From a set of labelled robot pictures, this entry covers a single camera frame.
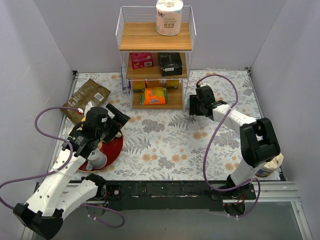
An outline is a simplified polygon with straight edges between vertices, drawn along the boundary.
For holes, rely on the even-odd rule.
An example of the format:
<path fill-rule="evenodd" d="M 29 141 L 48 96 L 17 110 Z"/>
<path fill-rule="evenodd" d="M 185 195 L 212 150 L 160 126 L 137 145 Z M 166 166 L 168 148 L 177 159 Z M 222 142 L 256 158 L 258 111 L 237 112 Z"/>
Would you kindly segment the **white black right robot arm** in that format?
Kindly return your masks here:
<path fill-rule="evenodd" d="M 203 157 L 203 177 L 206 184 L 213 191 L 227 192 L 232 199 L 237 199 L 245 192 L 245 185 L 254 179 L 255 174 L 281 153 L 271 120 L 256 119 L 237 110 L 235 105 L 228 105 L 225 101 L 215 99 L 211 86 L 207 83 L 197 84 L 196 94 L 189 96 L 189 114 L 191 116 L 205 116 L 218 122 Z M 228 176 L 224 188 L 214 187 L 209 183 L 206 175 L 206 162 L 211 144 L 224 125 L 236 132 L 240 137 L 242 159 L 238 167 Z"/>

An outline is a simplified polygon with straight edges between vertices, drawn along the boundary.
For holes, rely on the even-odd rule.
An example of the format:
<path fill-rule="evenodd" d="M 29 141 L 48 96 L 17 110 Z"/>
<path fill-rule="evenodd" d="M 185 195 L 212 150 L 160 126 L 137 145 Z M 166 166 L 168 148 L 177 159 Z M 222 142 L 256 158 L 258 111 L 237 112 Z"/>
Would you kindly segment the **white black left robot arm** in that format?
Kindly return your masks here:
<path fill-rule="evenodd" d="M 112 104 L 106 107 L 88 103 L 81 113 L 85 121 L 76 124 L 62 144 L 56 163 L 35 193 L 13 208 L 14 215 L 27 228 L 46 240 L 51 240 L 61 229 L 65 218 L 90 199 L 109 201 L 116 189 L 94 173 L 68 193 L 64 190 L 77 170 L 91 161 L 102 168 L 107 156 L 99 143 L 110 143 L 121 132 L 130 117 Z"/>

